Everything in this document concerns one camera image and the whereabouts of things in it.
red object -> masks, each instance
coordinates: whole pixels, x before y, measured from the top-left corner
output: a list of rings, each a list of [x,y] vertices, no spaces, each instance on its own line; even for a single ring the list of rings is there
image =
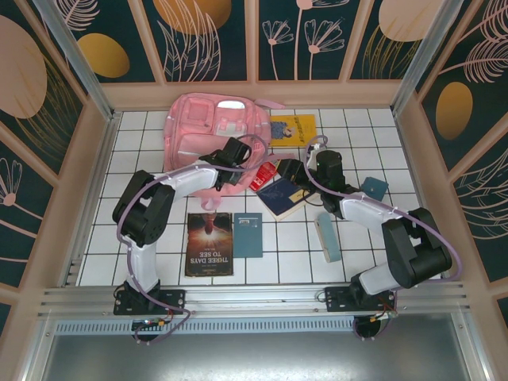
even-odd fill
[[[263,164],[249,187],[252,191],[257,192],[264,184],[273,179],[276,173],[277,167],[273,163],[267,162]]]

pink backpack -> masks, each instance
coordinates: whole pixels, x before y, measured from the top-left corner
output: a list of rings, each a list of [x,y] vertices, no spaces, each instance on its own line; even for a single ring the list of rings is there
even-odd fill
[[[268,101],[257,103],[283,108]],[[223,149],[230,137],[240,137],[247,133],[256,134],[270,144],[270,117],[253,101],[216,94],[182,95],[171,107],[164,126],[164,170],[170,171],[192,164],[200,156]],[[242,164],[243,167],[249,167],[261,160],[264,147],[252,138],[243,142],[252,149],[250,157]],[[193,195],[202,199],[203,209],[214,210],[220,204],[221,196],[242,192],[255,176],[256,171],[248,171],[242,175],[237,185],[225,184],[220,192],[206,189]]]

blue book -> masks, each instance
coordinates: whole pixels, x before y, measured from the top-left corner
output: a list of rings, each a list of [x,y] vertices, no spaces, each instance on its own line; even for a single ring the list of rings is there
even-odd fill
[[[235,213],[233,257],[261,258],[263,256],[263,214]]]
[[[278,179],[256,193],[276,221],[281,221],[319,196],[309,193],[286,179]]]

yellow book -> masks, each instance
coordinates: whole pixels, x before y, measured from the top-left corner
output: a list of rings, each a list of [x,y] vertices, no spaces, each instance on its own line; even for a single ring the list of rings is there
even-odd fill
[[[305,147],[316,136],[314,115],[274,115],[270,121],[272,147]]]

white tile floor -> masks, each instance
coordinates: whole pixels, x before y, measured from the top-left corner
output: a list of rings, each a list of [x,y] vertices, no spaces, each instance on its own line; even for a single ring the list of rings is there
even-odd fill
[[[358,187],[368,176],[386,180],[389,194],[385,202],[406,209],[418,206],[389,109],[288,109],[272,110],[271,113],[315,115],[318,132],[328,136],[329,148],[341,153],[349,183]],[[111,214],[135,171],[162,171],[162,129],[166,114],[166,111],[123,114],[77,285],[117,285],[125,279],[125,248],[115,237],[116,226]],[[277,148],[275,151],[293,152],[300,158],[304,154],[297,148]],[[186,215],[200,213],[202,209],[198,199],[184,198],[173,205],[167,229],[157,247],[158,272],[163,285],[344,282],[387,260],[381,237],[353,222],[333,218],[343,260],[326,263],[314,227],[314,219],[324,212],[319,207],[305,206],[285,220],[275,222],[257,196],[248,190],[238,196],[223,198],[219,210],[263,214],[263,258],[235,259],[233,276],[185,277]]]

